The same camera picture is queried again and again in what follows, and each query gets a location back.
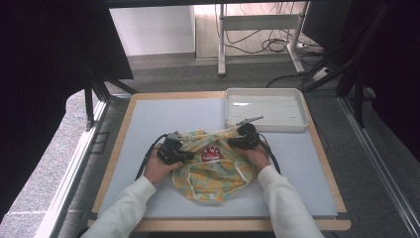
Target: cable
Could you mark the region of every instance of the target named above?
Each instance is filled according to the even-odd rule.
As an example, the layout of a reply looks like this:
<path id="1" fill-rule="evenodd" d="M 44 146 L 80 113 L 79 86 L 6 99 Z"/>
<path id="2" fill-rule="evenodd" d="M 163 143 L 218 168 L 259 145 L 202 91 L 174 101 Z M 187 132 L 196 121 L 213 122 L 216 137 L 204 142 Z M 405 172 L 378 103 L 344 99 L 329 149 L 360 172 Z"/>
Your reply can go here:
<path id="1" fill-rule="evenodd" d="M 266 152 L 268 153 L 268 156 L 271 158 L 272 163 L 274 164 L 275 169 L 278 171 L 278 173 L 281 175 L 281 170 L 280 170 L 280 166 L 278 165 L 277 159 L 275 158 L 275 155 L 272 153 L 271 151 L 271 147 L 268 144 L 268 141 L 266 140 L 265 136 L 263 134 L 258 133 L 259 136 L 263 137 L 263 139 L 265 140 L 265 143 L 262 142 L 262 140 L 259 138 L 260 140 L 260 145 L 262 145 L 262 147 L 266 150 Z"/>
<path id="2" fill-rule="evenodd" d="M 143 170 L 145 169 L 146 164 L 148 163 L 149 157 L 152 154 L 152 151 L 154 150 L 155 146 L 157 145 L 158 141 L 160 141 L 161 138 L 167 137 L 168 134 L 163 134 L 159 136 L 155 142 L 149 147 L 149 150 L 146 152 L 145 157 L 143 158 L 142 164 L 140 165 L 139 172 L 136 175 L 136 180 L 142 175 Z"/>

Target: white tray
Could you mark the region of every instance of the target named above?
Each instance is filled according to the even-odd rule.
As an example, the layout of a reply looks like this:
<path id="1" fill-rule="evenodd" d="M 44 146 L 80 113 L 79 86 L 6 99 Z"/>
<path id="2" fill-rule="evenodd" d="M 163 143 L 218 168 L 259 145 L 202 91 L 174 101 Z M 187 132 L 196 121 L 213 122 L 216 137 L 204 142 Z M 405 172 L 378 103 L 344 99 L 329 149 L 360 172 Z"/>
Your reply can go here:
<path id="1" fill-rule="evenodd" d="M 259 132 L 302 132 L 309 125 L 302 92 L 295 88 L 229 88 L 225 102 L 228 127 L 259 116 L 252 122 Z"/>

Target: wooden board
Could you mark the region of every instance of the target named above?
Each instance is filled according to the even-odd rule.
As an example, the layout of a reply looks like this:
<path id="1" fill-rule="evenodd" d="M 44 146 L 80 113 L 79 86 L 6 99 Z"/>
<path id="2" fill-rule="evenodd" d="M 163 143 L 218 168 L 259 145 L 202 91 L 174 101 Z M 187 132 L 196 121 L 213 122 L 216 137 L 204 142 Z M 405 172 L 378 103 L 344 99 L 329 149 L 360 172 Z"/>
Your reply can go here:
<path id="1" fill-rule="evenodd" d="M 127 134 L 128 127 L 133 115 L 133 110 L 138 100 L 158 100 L 158 99 L 187 99 L 187 98 L 224 98 L 224 91 L 206 92 L 173 92 L 173 93 L 142 93 L 133 95 L 127 109 L 120 133 L 118 135 L 107 171 L 99 189 L 92 212 L 97 213 L 102 204 L 102 200 L 111 182 L 118 158 L 121 153 L 122 145 Z M 332 192 L 334 202 L 339 214 L 347 213 L 345 204 L 341 198 L 331 168 L 322 148 L 318 134 L 313 123 L 308 128 L 320 164 L 323 168 L 327 183 Z M 348 219 L 325 218 L 315 219 L 321 230 L 347 230 L 351 227 Z M 267 219 L 144 219 L 134 231 L 270 231 L 271 224 Z"/>

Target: metal stand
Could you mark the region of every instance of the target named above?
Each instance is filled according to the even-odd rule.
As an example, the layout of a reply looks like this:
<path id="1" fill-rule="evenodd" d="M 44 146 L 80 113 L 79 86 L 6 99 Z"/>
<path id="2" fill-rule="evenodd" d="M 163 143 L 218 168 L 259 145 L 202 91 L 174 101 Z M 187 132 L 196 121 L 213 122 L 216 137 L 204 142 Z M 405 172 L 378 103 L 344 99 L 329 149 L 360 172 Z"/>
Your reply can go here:
<path id="1" fill-rule="evenodd" d="M 304 72 L 305 70 L 296 53 L 296 44 L 302 30 L 308 4 L 309 2 L 305 2 L 299 14 L 254 16 L 225 16 L 225 4 L 221 4 L 219 16 L 219 76 L 226 75 L 225 31 L 294 29 L 293 41 L 291 44 L 287 44 L 287 50 L 297 73 Z"/>

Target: white sleeve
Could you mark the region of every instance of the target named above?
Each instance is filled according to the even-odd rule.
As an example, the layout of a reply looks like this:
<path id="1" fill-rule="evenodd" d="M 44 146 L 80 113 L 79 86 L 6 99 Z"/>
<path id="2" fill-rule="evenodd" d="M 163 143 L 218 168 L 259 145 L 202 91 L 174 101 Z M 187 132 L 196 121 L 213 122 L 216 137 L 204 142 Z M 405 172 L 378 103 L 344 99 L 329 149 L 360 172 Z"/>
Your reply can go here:
<path id="1" fill-rule="evenodd" d="M 263 198 L 268 206 L 277 238 L 324 237 L 292 184 L 267 166 L 259 174 Z"/>
<path id="2" fill-rule="evenodd" d="M 156 192 L 155 187 L 141 176 L 124 188 L 115 202 L 83 234 L 89 237 L 128 237 L 146 212 L 146 202 Z"/>

